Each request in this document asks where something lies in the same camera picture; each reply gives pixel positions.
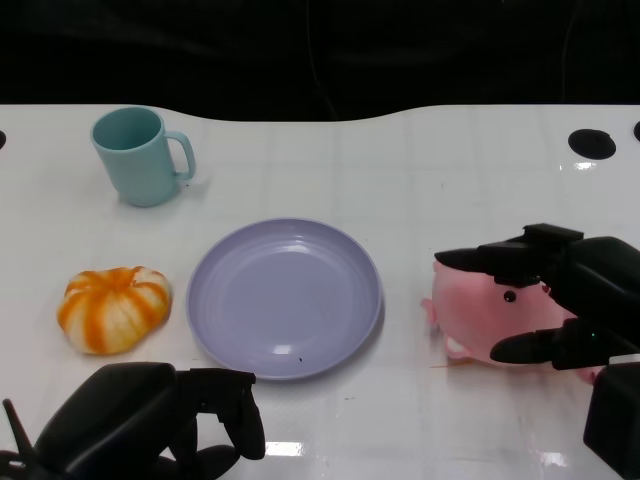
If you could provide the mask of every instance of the mug handle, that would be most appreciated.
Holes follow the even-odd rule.
[[[189,171],[176,172],[176,177],[178,178],[178,180],[191,180],[196,174],[196,158],[193,155],[191,142],[184,133],[180,132],[165,132],[164,136],[180,142],[182,148],[184,148],[184,153],[187,156],[187,165],[189,165]]]

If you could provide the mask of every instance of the plate rim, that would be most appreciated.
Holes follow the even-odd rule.
[[[217,362],[218,364],[222,365],[225,368],[228,368],[230,370],[237,370],[236,367],[233,367],[233,366],[229,365],[228,363],[220,360],[220,358],[218,358],[215,354],[213,354],[209,350],[209,348],[207,348],[207,346],[204,345],[204,342],[202,342],[200,340],[200,338],[198,337],[198,335],[196,335],[196,333],[195,333],[195,329],[194,329],[194,326],[193,326],[193,321],[191,320],[191,314],[189,312],[189,301],[191,299],[191,289],[192,289],[192,286],[193,286],[193,281],[194,281],[194,278],[196,276],[196,273],[198,273],[198,271],[202,267],[202,264],[204,263],[206,258],[209,256],[209,254],[215,248],[217,248],[218,245],[220,245],[221,243],[226,241],[229,237],[235,235],[238,232],[241,232],[243,230],[247,230],[249,228],[253,228],[253,227],[258,226],[258,225],[262,225],[262,224],[265,224],[265,223],[282,222],[282,221],[305,222],[305,223],[313,223],[313,224],[316,224],[316,225],[320,225],[322,227],[329,228],[331,230],[334,230],[334,231],[340,233],[341,235],[343,235],[344,237],[349,239],[351,242],[353,242],[362,251],[362,253],[364,253],[365,258],[367,259],[367,261],[369,262],[369,264],[373,268],[373,273],[375,274],[375,277],[376,277],[377,304],[376,304],[376,308],[375,308],[375,315],[374,315],[375,318],[373,319],[373,321],[369,325],[369,328],[367,329],[366,333],[358,341],[358,343],[355,346],[355,348],[352,349],[352,350],[350,349],[348,353],[343,354],[343,355],[339,355],[334,361],[332,361],[327,366],[324,366],[324,367],[319,368],[319,369],[312,370],[310,372],[301,373],[301,374],[293,374],[293,375],[262,375],[262,374],[257,374],[255,372],[250,372],[250,373],[253,373],[256,376],[256,378],[258,378],[260,380],[273,380],[273,381],[299,380],[299,379],[302,379],[302,378],[308,378],[308,377],[312,377],[312,376],[318,375],[318,374],[323,373],[323,372],[327,372],[327,371],[337,367],[338,365],[340,365],[342,362],[344,362],[345,360],[350,358],[352,355],[354,355],[356,352],[358,352],[360,350],[360,348],[362,347],[362,345],[366,342],[366,340],[371,336],[371,332],[373,332],[374,328],[376,327],[376,325],[380,321],[380,312],[382,310],[383,297],[384,297],[384,288],[383,288],[383,285],[382,285],[382,280],[380,279],[380,273],[378,272],[378,268],[376,267],[375,262],[371,258],[371,255],[369,255],[369,252],[367,252],[367,250],[360,244],[360,242],[358,242],[355,238],[353,238],[348,233],[342,231],[341,229],[339,229],[337,227],[334,227],[333,225],[329,225],[328,223],[325,223],[325,222],[320,222],[318,220],[312,220],[312,219],[309,219],[309,218],[300,218],[300,217],[277,217],[277,218],[270,218],[270,219],[267,219],[267,220],[258,220],[256,222],[249,223],[249,224],[247,224],[247,225],[245,225],[243,227],[235,229],[231,233],[228,233],[227,235],[222,237],[220,240],[218,240],[211,248],[209,248],[206,251],[206,253],[202,256],[202,258],[200,259],[198,264],[196,265],[196,268],[193,269],[193,272],[191,272],[191,277],[189,278],[189,285],[187,286],[187,293],[186,293],[186,296],[185,296],[185,310],[186,310],[186,314],[187,314],[187,322],[189,323],[189,329],[191,330],[191,335],[192,335],[194,341],[196,342],[198,347],[201,350],[203,350],[205,352],[205,354],[208,355],[212,360],[214,360],[215,362]]]

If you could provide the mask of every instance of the tiny black speck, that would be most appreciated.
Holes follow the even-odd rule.
[[[507,290],[504,292],[504,300],[505,302],[513,303],[516,301],[516,292],[512,290]]]

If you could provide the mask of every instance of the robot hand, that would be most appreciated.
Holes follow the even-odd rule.
[[[505,363],[551,361],[562,370],[608,365],[640,351],[640,252],[617,238],[584,239],[547,224],[478,248],[436,254],[444,265],[482,272],[499,284],[544,282],[550,296],[575,314],[561,328],[498,342],[491,358]],[[640,478],[640,363],[620,362],[597,376],[584,442],[625,479]]]
[[[216,368],[106,365],[56,412],[34,446],[5,400],[19,453],[0,452],[0,478],[214,480],[241,456],[265,455],[255,381],[251,373]],[[233,446],[198,450],[200,413],[217,415]],[[166,448],[175,461],[160,456]]]

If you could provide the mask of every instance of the pink pig plush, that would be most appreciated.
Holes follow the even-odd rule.
[[[549,297],[544,285],[513,288],[498,285],[483,273],[462,272],[439,262],[433,268],[433,298],[425,298],[422,305],[428,322],[442,330],[450,358],[473,358],[505,366],[489,357],[491,348],[500,340],[558,328],[573,317]],[[595,378],[592,369],[578,374],[589,383]]]

